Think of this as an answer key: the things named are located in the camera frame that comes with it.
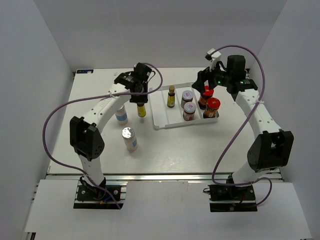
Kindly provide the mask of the yellow bottle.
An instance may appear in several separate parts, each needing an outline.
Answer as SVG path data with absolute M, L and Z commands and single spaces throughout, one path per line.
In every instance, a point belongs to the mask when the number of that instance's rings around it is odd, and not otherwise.
M 168 89 L 168 96 L 167 96 L 167 106 L 169 108 L 173 108 L 175 106 L 176 99 L 175 99 L 175 86 L 171 85 Z
M 146 116 L 146 108 L 144 103 L 137 103 L 137 114 L 140 118 Z

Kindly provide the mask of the red-lid chili sauce jar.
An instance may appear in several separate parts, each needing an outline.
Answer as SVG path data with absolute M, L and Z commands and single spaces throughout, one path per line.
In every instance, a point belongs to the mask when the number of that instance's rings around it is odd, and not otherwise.
M 208 99 L 210 99 L 214 94 L 214 90 L 211 89 L 208 85 L 205 85 L 204 89 L 205 91 L 200 94 L 200 98 L 198 100 L 198 105 L 201 110 L 206 109 Z

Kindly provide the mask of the white-lid sauce jar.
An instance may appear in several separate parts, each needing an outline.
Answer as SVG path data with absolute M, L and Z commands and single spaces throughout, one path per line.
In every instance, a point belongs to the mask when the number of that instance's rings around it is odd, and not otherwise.
M 192 121 L 196 112 L 196 105 L 190 101 L 184 104 L 183 107 L 183 119 L 185 121 Z
M 191 90 L 184 90 L 181 95 L 180 106 L 184 108 L 186 103 L 192 102 L 194 98 L 194 93 Z

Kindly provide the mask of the yellow bottle front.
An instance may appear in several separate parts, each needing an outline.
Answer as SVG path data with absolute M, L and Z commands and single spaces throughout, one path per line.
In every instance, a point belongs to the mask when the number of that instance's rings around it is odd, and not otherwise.
M 168 96 L 167 96 L 167 106 L 169 108 L 173 108 L 175 106 L 176 99 L 175 99 L 175 86 L 171 85 L 168 89 Z

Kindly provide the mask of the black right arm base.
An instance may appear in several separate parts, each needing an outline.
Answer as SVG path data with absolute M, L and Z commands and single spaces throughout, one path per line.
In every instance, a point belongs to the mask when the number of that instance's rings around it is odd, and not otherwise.
M 209 195 L 212 213 L 257 212 L 256 196 L 252 185 L 224 186 L 211 184 L 202 191 Z

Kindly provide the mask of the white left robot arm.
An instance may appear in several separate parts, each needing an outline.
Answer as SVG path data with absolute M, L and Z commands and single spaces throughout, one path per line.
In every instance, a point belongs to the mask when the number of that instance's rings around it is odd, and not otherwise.
M 102 172 L 100 155 L 105 143 L 102 131 L 116 111 L 126 102 L 148 102 L 148 79 L 152 69 L 137 63 L 132 71 L 119 74 L 103 97 L 90 111 L 69 122 L 70 145 L 79 156 L 85 181 L 90 185 L 88 193 L 99 200 L 105 196 L 106 180 Z

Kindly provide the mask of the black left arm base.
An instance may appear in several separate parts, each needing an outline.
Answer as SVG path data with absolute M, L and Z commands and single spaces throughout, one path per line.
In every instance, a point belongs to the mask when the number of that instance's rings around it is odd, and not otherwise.
M 75 193 L 73 208 L 81 210 L 120 210 L 126 198 L 125 185 L 106 185 L 108 194 L 105 191 L 98 189 L 93 191 L 92 186 L 83 186 L 78 182 Z

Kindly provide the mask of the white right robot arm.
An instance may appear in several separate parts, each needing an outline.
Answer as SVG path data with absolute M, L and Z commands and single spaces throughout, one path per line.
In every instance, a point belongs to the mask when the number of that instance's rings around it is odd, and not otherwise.
M 260 100 L 262 91 L 253 79 L 246 77 L 244 56 L 228 56 L 226 67 L 220 66 L 219 52 L 208 53 L 205 58 L 210 62 L 210 66 L 198 72 L 192 88 L 203 93 L 205 82 L 208 82 L 211 89 L 217 86 L 225 87 L 245 114 L 245 122 L 250 125 L 255 137 L 247 152 L 246 163 L 230 175 L 225 187 L 226 195 L 236 200 L 243 195 L 243 186 L 288 164 L 294 136 L 291 131 L 284 131 L 273 120 Z

